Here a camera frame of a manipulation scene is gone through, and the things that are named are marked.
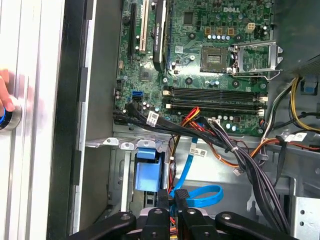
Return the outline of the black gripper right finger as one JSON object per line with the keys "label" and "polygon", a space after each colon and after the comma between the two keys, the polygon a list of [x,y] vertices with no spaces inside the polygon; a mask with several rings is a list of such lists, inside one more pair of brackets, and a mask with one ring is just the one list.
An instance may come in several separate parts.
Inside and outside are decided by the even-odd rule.
{"label": "black gripper right finger", "polygon": [[294,240],[291,235],[270,228],[230,211],[219,213],[214,223],[194,207],[189,207],[185,189],[174,191],[178,213],[178,239],[180,240]]}

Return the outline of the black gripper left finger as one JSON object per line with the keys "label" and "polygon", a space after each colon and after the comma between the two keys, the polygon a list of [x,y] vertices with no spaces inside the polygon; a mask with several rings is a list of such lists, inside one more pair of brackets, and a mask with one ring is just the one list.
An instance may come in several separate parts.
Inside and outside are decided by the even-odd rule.
{"label": "black gripper left finger", "polygon": [[168,240],[170,239],[170,204],[167,190],[157,193],[157,205],[141,210],[136,217],[118,212],[90,225],[67,240]]}

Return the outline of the person's hand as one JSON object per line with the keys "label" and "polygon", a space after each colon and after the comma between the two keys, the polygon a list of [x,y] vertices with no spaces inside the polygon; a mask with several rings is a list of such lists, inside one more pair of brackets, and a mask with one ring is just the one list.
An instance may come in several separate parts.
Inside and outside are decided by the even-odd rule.
{"label": "person's hand", "polygon": [[5,114],[5,110],[13,112],[16,107],[11,99],[11,95],[8,92],[9,84],[9,71],[8,69],[2,68],[0,70],[0,116]]}

